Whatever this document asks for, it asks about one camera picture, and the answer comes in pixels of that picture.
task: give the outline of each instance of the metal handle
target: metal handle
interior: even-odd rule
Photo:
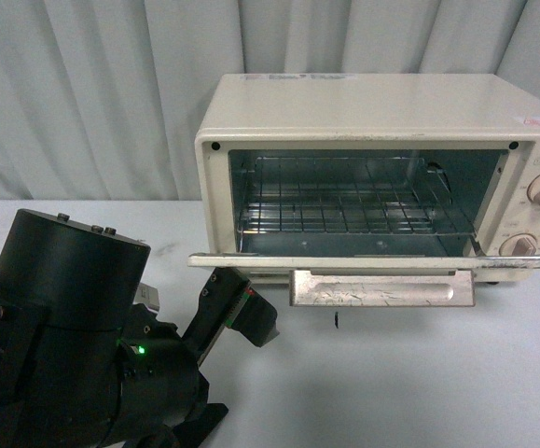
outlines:
[[[452,275],[290,274],[292,306],[473,306],[471,271]]]

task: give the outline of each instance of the small black object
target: small black object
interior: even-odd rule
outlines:
[[[181,337],[133,304],[149,252],[112,228],[17,213],[0,255],[0,448],[196,448],[226,415],[207,403],[204,354],[229,319],[261,345],[275,309],[216,270]]]

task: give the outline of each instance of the oven door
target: oven door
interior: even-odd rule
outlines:
[[[193,254],[189,266],[231,267],[290,282],[293,306],[473,306],[475,276],[540,269],[531,257],[263,257]]]

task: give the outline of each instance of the white curtain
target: white curtain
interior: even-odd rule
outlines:
[[[540,97],[540,0],[0,0],[0,198],[199,199],[223,74],[340,71]]]

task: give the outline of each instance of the toaster oven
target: toaster oven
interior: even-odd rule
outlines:
[[[293,305],[467,306],[540,269],[540,100],[494,75],[225,75],[210,253]]]

